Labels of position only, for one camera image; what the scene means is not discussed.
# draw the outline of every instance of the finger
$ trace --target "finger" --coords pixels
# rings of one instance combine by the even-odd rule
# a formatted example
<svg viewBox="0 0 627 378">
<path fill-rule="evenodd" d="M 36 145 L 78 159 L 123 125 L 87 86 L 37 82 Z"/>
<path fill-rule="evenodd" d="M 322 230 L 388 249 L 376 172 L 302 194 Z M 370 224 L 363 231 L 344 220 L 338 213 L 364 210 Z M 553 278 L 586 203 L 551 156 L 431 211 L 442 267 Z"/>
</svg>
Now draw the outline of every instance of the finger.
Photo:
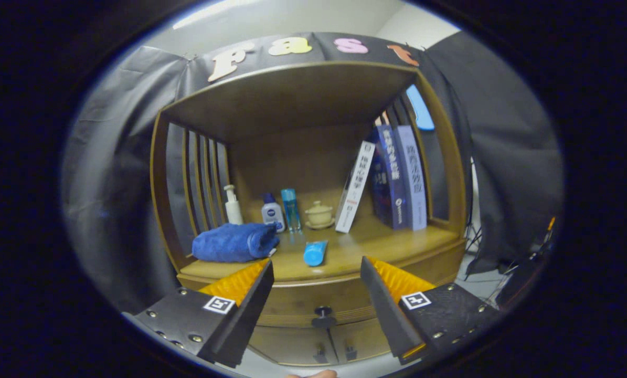
<svg viewBox="0 0 627 378">
<path fill-rule="evenodd" d="M 308 378 L 337 378 L 337 372 L 333 370 L 323 370 L 316 375 L 311 375 Z"/>
</svg>

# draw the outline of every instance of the toothpaste tube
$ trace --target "toothpaste tube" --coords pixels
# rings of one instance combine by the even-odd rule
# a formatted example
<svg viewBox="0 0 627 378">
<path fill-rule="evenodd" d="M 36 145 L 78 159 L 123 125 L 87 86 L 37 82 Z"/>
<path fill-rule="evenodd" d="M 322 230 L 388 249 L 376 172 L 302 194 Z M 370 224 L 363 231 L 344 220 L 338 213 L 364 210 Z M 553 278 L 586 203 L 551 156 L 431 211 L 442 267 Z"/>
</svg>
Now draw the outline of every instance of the toothpaste tube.
<svg viewBox="0 0 627 378">
<path fill-rule="evenodd" d="M 322 264 L 323 258 L 325 258 L 326 248 L 327 240 L 306 243 L 306 248 L 304 248 L 304 263 L 308 266 L 318 266 Z"/>
</svg>

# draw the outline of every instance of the blue glass bottle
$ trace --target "blue glass bottle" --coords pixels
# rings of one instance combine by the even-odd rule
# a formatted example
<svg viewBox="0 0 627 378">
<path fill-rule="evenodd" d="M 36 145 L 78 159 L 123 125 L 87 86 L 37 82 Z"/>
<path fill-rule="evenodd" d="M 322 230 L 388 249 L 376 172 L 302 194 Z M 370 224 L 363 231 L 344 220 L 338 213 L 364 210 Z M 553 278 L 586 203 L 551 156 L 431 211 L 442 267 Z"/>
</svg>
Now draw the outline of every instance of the blue glass bottle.
<svg viewBox="0 0 627 378">
<path fill-rule="evenodd" d="M 297 200 L 294 195 L 294 189 L 283 189 L 280 191 L 280 195 L 283 198 L 285 218 L 290 232 L 301 232 L 302 222 L 299 220 L 299 209 L 297 208 Z"/>
</svg>

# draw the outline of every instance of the white pump bottle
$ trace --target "white pump bottle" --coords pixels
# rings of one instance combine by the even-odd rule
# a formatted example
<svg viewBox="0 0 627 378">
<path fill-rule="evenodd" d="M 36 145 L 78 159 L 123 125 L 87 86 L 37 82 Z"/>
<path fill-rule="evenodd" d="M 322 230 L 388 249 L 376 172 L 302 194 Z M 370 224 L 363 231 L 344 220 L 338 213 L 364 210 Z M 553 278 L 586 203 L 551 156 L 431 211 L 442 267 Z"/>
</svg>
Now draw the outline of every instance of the white pump bottle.
<svg viewBox="0 0 627 378">
<path fill-rule="evenodd" d="M 225 191 L 227 191 L 227 203 L 225 203 L 225 208 L 227 209 L 227 220 L 229 220 L 229 223 L 235 225 L 243 225 L 243 217 L 241 217 L 239 201 L 236 200 L 236 194 L 234 194 L 234 185 L 225 186 Z"/>
</svg>

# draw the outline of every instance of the wooden letter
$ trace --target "wooden letter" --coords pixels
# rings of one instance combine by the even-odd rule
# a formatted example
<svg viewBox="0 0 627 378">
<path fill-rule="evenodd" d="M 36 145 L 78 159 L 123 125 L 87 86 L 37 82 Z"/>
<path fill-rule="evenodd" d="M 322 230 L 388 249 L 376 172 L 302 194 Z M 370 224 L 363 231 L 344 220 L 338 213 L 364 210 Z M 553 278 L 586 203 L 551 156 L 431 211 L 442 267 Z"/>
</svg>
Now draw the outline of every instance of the wooden letter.
<svg viewBox="0 0 627 378">
<path fill-rule="evenodd" d="M 220 77 L 227 76 L 236 71 L 237 66 L 232 63 L 240 63 L 246 58 L 246 51 L 253 50 L 255 44 L 249 41 L 243 43 L 232 50 L 227 50 L 219 53 L 213 58 L 215 67 L 213 68 L 213 74 L 208 77 L 208 81 L 220 79 Z"/>
<path fill-rule="evenodd" d="M 334 40 L 337 50 L 342 53 L 349 54 L 366 54 L 369 52 L 367 46 L 362 45 L 361 41 L 355 38 L 337 38 Z"/>
<path fill-rule="evenodd" d="M 290 53 L 303 54 L 313 50 L 313 47 L 309 46 L 309 41 L 302 37 L 290 37 L 275 40 L 272 43 L 272 47 L 269 49 L 271 55 L 287 55 Z"/>
<path fill-rule="evenodd" d="M 411 58 L 411 53 L 409 51 L 404 50 L 402 46 L 388 45 L 388 48 L 390 48 L 390 50 L 395 51 L 395 54 L 397 54 L 397 57 L 402 59 L 404 62 L 409 63 L 412 66 L 416 66 L 416 67 L 419 66 L 418 62 L 416 62 L 416 60 L 413 60 Z"/>
</svg>

